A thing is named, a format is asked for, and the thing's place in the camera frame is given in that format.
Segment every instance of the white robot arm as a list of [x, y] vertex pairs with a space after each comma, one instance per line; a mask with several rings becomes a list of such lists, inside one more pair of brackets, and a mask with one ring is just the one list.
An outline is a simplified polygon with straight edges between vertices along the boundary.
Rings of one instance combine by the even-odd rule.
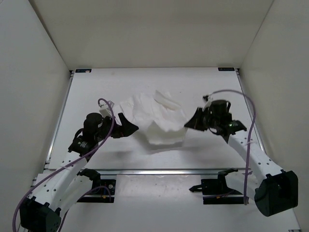
[[205, 107], [197, 108], [185, 127], [199, 131], [210, 130], [213, 134], [222, 136], [244, 161], [247, 161], [250, 154], [249, 164], [253, 174], [247, 176], [248, 182], [245, 181], [246, 176], [243, 173], [236, 169], [228, 169], [218, 173], [218, 180], [223, 188], [234, 189], [240, 193], [246, 190], [244, 195], [253, 199], [260, 212], [267, 217], [296, 207], [298, 178], [295, 173], [284, 171], [261, 150], [255, 141], [250, 139], [248, 142], [249, 134], [246, 127], [240, 121], [233, 120], [229, 113], [230, 102], [212, 101], [209, 96], [205, 96], [204, 100]]
[[118, 114], [121, 125], [116, 124], [107, 105], [99, 103], [99, 106], [101, 114], [87, 115], [84, 127], [76, 132], [61, 166], [33, 191], [31, 197], [21, 201], [18, 208], [22, 227], [32, 232], [56, 232], [61, 218], [73, 204], [93, 186], [103, 187], [97, 171], [83, 169], [99, 148], [98, 143], [109, 135], [112, 138], [128, 137], [139, 128], [122, 113]]

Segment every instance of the white cloth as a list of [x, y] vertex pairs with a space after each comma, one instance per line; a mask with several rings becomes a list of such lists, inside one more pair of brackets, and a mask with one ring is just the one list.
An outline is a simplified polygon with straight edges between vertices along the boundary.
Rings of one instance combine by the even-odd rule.
[[188, 121], [181, 106], [169, 93], [156, 90], [154, 95], [140, 93], [115, 106], [127, 120], [137, 125], [150, 144], [170, 145], [184, 140]]

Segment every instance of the white enclosure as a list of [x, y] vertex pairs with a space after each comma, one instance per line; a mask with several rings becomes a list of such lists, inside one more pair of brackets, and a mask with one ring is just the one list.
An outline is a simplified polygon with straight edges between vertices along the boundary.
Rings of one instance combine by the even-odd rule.
[[[0, 31], [0, 231], [12, 231], [18, 201], [33, 178], [58, 167], [85, 116], [98, 111], [97, 98], [118, 103], [168, 90], [190, 118], [204, 94], [232, 88], [256, 104], [254, 139], [297, 174], [295, 210], [266, 218], [253, 202], [209, 206], [192, 198], [187, 189], [204, 174], [245, 163], [221, 138], [189, 131], [178, 147], [109, 139], [88, 167], [117, 178], [117, 200], [76, 204], [62, 232], [309, 232], [309, 1], [0, 0]], [[216, 67], [240, 68], [240, 77]], [[92, 72], [70, 79], [78, 68]], [[249, 125], [243, 97], [218, 98]]]

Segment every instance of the purple cable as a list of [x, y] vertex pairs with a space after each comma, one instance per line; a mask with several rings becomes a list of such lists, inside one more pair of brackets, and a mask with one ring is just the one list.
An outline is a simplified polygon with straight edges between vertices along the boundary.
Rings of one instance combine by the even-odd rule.
[[114, 117], [114, 112], [112, 110], [112, 107], [111, 105], [108, 103], [108, 101], [106, 101], [105, 99], [103, 98], [100, 98], [98, 100], [98, 104], [100, 101], [105, 101], [105, 103], [107, 104], [107, 106], [109, 107], [110, 111], [111, 111], [111, 114], [112, 114], [112, 126], [110, 128], [110, 131], [108, 132], [108, 134], [106, 135], [105, 139], [100, 143], [99, 146], [97, 146], [96, 148], [94, 148], [92, 151], [89, 151], [87, 154], [83, 155], [82, 157], [79, 157], [78, 159], [72, 161], [71, 163], [68, 163], [67, 165], [65, 165], [64, 167], [61, 167], [59, 168], [58, 170], [54, 171], [53, 173], [51, 173], [50, 175], [48, 175], [47, 177], [45, 177], [43, 180], [41, 180], [38, 184], [36, 184], [35, 186], [31, 187], [29, 189], [29, 191], [22, 197], [22, 199], [20, 200], [20, 202], [17, 204], [17, 207], [14, 211], [14, 215], [13, 215], [13, 221], [12, 221], [12, 228], [13, 228], [13, 232], [17, 232], [17, 228], [16, 228], [16, 218], [17, 218], [17, 214], [18, 214], [18, 211], [19, 211], [19, 208], [22, 204], [22, 202], [27, 198], [27, 196], [29, 194], [31, 194], [33, 192], [33, 190], [35, 190], [39, 185], [41, 185], [43, 182], [45, 182], [46, 180], [48, 180], [49, 178], [53, 177], [54, 175], [58, 174], [59, 172], [63, 171], [65, 168], [68, 168], [70, 167], [71, 165], [77, 163], [78, 161], [92, 155], [93, 153], [95, 153], [105, 142], [106, 140], [108, 139], [108, 137], [111, 135], [112, 133], [112, 129], [114, 127], [114, 124], [115, 124], [115, 117]]
[[[85, 195], [91, 193], [92, 191], [97, 190], [97, 189], [101, 189], [101, 188], [104, 188], [104, 189], [107, 190], [108, 195], [110, 196], [110, 202], [112, 202], [112, 196], [111, 196], [110, 190], [109, 190], [106, 186], [103, 186], [103, 185], [98, 186], [98, 187], [95, 187], [95, 188], [89, 190], [87, 193], [85, 193], [83, 196], [81, 196], [81, 198], [84, 197]], [[64, 214], [64, 216], [63, 216], [63, 218], [62, 218], [62, 221], [61, 221], [61, 224], [60, 224], [60, 226], [59, 226], [58, 232], [61, 232], [61, 229], [62, 229], [63, 224], [64, 224], [64, 220], [66, 219], [67, 214], [68, 214], [68, 211]]]
[[242, 96], [244, 96], [252, 105], [253, 108], [253, 118], [252, 118], [252, 123], [251, 126], [249, 128], [248, 131], [248, 138], [247, 138], [247, 157], [246, 157], [246, 169], [245, 169], [245, 182], [244, 182], [244, 189], [243, 189], [243, 201], [245, 203], [245, 205], [247, 205], [248, 203], [248, 198], [247, 198], [247, 184], [248, 184], [248, 175], [249, 175], [249, 160], [250, 160], [250, 140], [251, 140], [251, 133], [254, 127], [254, 123], [255, 123], [255, 118], [256, 118], [256, 110], [255, 110], [255, 105], [252, 101], [252, 99], [250, 97], [248, 97], [246, 94], [238, 91], [238, 90], [233, 90], [233, 89], [222, 89], [222, 90], [218, 90], [218, 91], [214, 91], [212, 94], [216, 94], [216, 93], [222, 93], [222, 92], [233, 92], [233, 93], [238, 93]]

